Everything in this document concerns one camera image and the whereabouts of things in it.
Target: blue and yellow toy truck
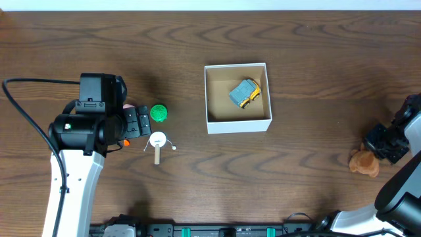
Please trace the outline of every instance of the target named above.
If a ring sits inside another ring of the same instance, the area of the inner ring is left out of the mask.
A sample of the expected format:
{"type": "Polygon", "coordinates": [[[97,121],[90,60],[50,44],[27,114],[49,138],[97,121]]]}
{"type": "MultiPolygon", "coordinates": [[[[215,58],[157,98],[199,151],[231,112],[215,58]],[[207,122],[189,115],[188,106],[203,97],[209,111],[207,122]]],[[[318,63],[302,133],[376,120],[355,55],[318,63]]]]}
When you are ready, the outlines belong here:
{"type": "Polygon", "coordinates": [[[260,87],[254,80],[245,79],[230,92],[230,99],[235,105],[245,109],[249,106],[250,100],[259,98],[260,92],[260,87]]]}

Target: brown wooden surface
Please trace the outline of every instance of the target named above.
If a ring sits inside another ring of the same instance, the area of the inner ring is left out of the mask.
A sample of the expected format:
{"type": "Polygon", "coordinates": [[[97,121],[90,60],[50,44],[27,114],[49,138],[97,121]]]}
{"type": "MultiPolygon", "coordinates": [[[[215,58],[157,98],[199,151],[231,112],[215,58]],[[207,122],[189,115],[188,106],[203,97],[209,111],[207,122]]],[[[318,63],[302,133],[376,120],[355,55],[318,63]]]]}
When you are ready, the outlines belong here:
{"type": "MultiPolygon", "coordinates": [[[[278,222],[372,203],[394,167],[373,179],[348,154],[421,88],[419,12],[4,13],[1,78],[124,77],[130,103],[164,103],[177,145],[154,166],[147,138],[110,154],[92,222],[121,213],[177,223],[278,222]],[[207,134],[203,67],[265,62],[274,120],[266,133],[207,134]]],[[[77,86],[13,84],[42,128],[77,86]]],[[[0,95],[0,236],[39,236],[49,150],[0,95]]]]}

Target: green round object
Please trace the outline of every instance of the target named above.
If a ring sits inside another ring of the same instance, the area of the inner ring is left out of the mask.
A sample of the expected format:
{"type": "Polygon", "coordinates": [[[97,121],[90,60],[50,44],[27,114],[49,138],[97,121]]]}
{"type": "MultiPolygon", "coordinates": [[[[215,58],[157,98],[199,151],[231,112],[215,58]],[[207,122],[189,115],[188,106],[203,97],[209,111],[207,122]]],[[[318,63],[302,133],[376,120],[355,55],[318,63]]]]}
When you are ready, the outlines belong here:
{"type": "Polygon", "coordinates": [[[151,117],[157,122],[164,122],[168,116],[168,111],[164,105],[154,105],[151,109],[151,117]]]}

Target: stuffed animal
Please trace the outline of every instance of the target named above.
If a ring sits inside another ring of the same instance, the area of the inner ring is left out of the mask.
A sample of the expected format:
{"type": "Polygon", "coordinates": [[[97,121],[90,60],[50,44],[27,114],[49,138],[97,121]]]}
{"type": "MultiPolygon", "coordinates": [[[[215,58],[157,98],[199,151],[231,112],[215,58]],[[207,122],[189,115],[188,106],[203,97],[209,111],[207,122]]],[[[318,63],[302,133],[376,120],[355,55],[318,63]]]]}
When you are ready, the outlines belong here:
{"type": "Polygon", "coordinates": [[[361,144],[359,151],[352,150],[351,156],[349,168],[352,172],[358,171],[361,174],[368,174],[372,178],[379,174],[379,160],[374,153],[366,150],[364,144],[361,144]]]}

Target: open box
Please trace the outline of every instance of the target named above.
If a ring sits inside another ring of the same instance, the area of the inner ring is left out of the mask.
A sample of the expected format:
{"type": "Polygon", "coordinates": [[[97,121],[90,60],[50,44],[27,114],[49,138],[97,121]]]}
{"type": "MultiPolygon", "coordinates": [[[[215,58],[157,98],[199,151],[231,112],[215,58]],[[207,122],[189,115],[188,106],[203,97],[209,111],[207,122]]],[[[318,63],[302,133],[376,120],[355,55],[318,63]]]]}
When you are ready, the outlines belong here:
{"type": "Polygon", "coordinates": [[[265,63],[205,66],[205,98],[208,134],[262,132],[272,122],[265,63]],[[260,86],[261,94],[241,109],[229,93],[250,78],[260,86]]]}

